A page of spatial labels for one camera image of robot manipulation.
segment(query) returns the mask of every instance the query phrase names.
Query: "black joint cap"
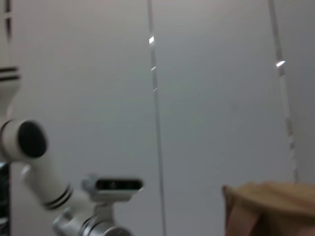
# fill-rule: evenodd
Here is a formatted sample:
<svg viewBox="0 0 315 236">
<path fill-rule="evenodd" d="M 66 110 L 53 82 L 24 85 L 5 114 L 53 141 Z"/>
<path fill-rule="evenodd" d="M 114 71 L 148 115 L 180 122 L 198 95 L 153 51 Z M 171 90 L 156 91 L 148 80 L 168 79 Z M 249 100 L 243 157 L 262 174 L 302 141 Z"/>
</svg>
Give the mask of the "black joint cap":
<svg viewBox="0 0 315 236">
<path fill-rule="evenodd" d="M 18 142 L 22 152 L 30 158 L 39 158 L 45 154 L 47 143 L 41 128 L 32 121 L 20 125 Z"/>
</svg>

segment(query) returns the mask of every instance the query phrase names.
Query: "black stripe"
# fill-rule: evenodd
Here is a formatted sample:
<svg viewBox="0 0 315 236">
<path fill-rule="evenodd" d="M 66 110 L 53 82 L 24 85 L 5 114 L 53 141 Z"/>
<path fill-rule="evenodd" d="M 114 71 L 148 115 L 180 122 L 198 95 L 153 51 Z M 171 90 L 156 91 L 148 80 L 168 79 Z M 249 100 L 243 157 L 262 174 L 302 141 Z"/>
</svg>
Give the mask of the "black stripe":
<svg viewBox="0 0 315 236">
<path fill-rule="evenodd" d="M 2 72 L 14 72 L 14 71 L 18 71 L 18 68 L 17 67 L 0 68 L 0 73 L 2 73 Z"/>
<path fill-rule="evenodd" d="M 91 229 L 90 229 L 90 231 L 89 231 L 89 233 L 88 233 L 87 236 L 90 236 L 90 234 L 92 233 L 93 229 L 94 229 L 97 225 L 99 225 L 100 223 L 103 223 L 103 222 L 104 222 L 104 221 L 100 221 L 100 222 L 97 222 L 96 224 L 94 224 L 94 225 L 91 227 Z"/>
<path fill-rule="evenodd" d="M 62 194 L 60 195 L 60 197 L 58 197 L 57 199 L 55 199 L 55 200 L 53 200 L 53 201 L 51 201 L 51 202 L 44 203 L 44 206 L 49 207 L 50 205 L 59 202 L 62 198 L 65 197 L 65 195 L 68 193 L 69 190 L 70 190 L 70 185 L 67 187 L 67 189 L 64 191 L 64 193 L 62 193 Z"/>
<path fill-rule="evenodd" d="M 19 80 L 20 76 L 6 76 L 6 77 L 0 77 L 0 81 L 9 81 L 9 80 Z"/>
<path fill-rule="evenodd" d="M 8 39 L 11 39 L 11 34 L 12 34 L 12 26 L 11 26 L 11 18 L 5 20 L 5 28 L 6 28 L 6 33 L 8 35 Z"/>
<path fill-rule="evenodd" d="M 88 226 L 88 224 L 87 224 L 88 221 L 91 220 L 93 217 L 94 217 L 94 216 L 91 216 L 91 217 L 89 217 L 88 219 L 86 219 L 86 220 L 83 222 L 83 224 L 82 224 L 82 226 L 81 226 L 81 228 L 80 228 L 80 231 L 79 231 L 78 236 L 82 236 L 84 230 L 85 230 L 85 229 L 87 228 L 87 226 Z"/>
<path fill-rule="evenodd" d="M 11 1 L 10 0 L 6 0 L 5 1 L 5 11 L 6 12 L 10 12 L 11 11 Z"/>
<path fill-rule="evenodd" d="M 61 203 L 59 203 L 58 205 L 52 206 L 52 207 L 47 207 L 46 209 L 54 210 L 54 209 L 61 207 L 63 204 L 65 204 L 71 198 L 71 195 L 72 195 L 72 191 L 69 193 L 68 197 L 66 199 L 64 199 Z"/>
</svg>

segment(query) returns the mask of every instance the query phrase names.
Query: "metal strip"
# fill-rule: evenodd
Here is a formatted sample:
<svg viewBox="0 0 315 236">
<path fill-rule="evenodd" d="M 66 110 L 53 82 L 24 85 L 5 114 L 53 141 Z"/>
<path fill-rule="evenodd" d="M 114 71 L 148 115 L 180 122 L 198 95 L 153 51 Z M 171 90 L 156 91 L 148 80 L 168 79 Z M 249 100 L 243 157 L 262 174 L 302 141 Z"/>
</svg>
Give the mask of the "metal strip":
<svg viewBox="0 0 315 236">
<path fill-rule="evenodd" d="M 148 5 L 149 38 L 151 38 L 154 36 L 152 0 L 147 0 L 147 5 Z M 161 144 L 161 124 L 160 124 L 160 112 L 159 112 L 159 104 L 158 104 L 158 79 L 157 79 L 155 41 L 150 43 L 150 53 L 151 53 L 151 71 L 152 71 L 152 82 L 153 82 L 154 110 L 155 110 L 155 117 L 156 117 L 157 158 L 158 158 L 161 218 L 162 218 L 162 233 L 163 233 L 163 236 L 166 236 L 165 193 L 164 193 L 163 158 L 162 158 L 162 144 Z"/>
<path fill-rule="evenodd" d="M 268 6 L 269 6 L 269 14 L 270 14 L 270 20 L 271 20 L 272 35 L 273 35 L 274 43 L 275 43 L 276 59 L 277 59 L 277 62 L 284 61 L 284 58 L 282 55 L 281 43 L 280 43 L 279 27 L 278 27 L 277 14 L 276 14 L 276 8 L 275 8 L 275 0 L 268 0 Z M 278 67 L 278 74 L 279 74 L 279 80 L 280 80 L 280 87 L 282 91 L 284 116 L 285 116 L 284 118 L 286 122 L 287 135 L 289 138 L 292 139 L 292 142 L 289 142 L 288 145 L 289 145 L 290 153 L 293 153 L 293 155 L 291 155 L 291 162 L 293 165 L 292 168 L 293 168 L 293 174 L 294 174 L 294 181 L 298 182 L 299 175 L 298 175 L 298 169 L 296 165 L 293 128 L 292 128 L 292 121 L 291 121 L 291 115 L 290 115 L 290 110 L 289 110 L 289 99 L 286 92 L 286 79 L 285 79 L 284 65 L 281 65 Z"/>
</svg>

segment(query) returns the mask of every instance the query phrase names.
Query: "white wall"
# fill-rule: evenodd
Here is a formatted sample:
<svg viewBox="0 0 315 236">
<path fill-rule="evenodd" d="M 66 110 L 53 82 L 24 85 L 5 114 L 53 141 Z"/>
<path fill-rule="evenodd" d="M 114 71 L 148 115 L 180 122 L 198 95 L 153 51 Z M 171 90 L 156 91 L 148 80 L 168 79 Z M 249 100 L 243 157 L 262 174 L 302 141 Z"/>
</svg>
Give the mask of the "white wall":
<svg viewBox="0 0 315 236">
<path fill-rule="evenodd" d="M 275 0 L 300 180 L 315 181 L 315 2 Z"/>
<path fill-rule="evenodd" d="M 132 175 L 146 189 L 116 207 L 137 236 L 160 236 L 158 159 L 145 0 L 15 0 L 15 59 L 23 87 L 14 115 L 46 127 L 54 164 L 83 174 Z M 13 235 L 53 235 L 13 172 Z"/>
<path fill-rule="evenodd" d="M 77 187 L 88 172 L 142 177 L 118 220 L 162 235 L 146 2 L 13 3 L 15 115 L 45 125 Z M 292 179 L 267 2 L 153 0 L 153 14 L 167 235 L 219 235 L 222 184 Z M 18 172 L 13 235 L 51 235 Z"/>
<path fill-rule="evenodd" d="M 153 0 L 167 235 L 223 235 L 222 184 L 292 179 L 267 1 Z"/>
</svg>

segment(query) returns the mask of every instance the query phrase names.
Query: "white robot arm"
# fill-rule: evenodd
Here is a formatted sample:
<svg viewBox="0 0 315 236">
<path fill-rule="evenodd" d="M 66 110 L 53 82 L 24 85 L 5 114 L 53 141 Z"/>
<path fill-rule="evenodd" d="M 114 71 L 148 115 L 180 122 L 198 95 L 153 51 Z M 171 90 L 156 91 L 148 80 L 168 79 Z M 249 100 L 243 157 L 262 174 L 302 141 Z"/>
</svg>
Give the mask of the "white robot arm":
<svg viewBox="0 0 315 236">
<path fill-rule="evenodd" d="M 0 14 L 5 2 L 0 0 Z M 130 236 L 115 224 L 113 203 L 128 201 L 143 189 L 138 179 L 87 176 L 85 191 L 73 191 L 56 176 L 45 132 L 34 121 L 9 119 L 8 109 L 20 86 L 20 73 L 10 58 L 10 40 L 4 21 L 0 21 L 0 162 L 23 162 L 22 177 L 42 207 L 59 211 L 53 222 L 59 236 Z"/>
</svg>

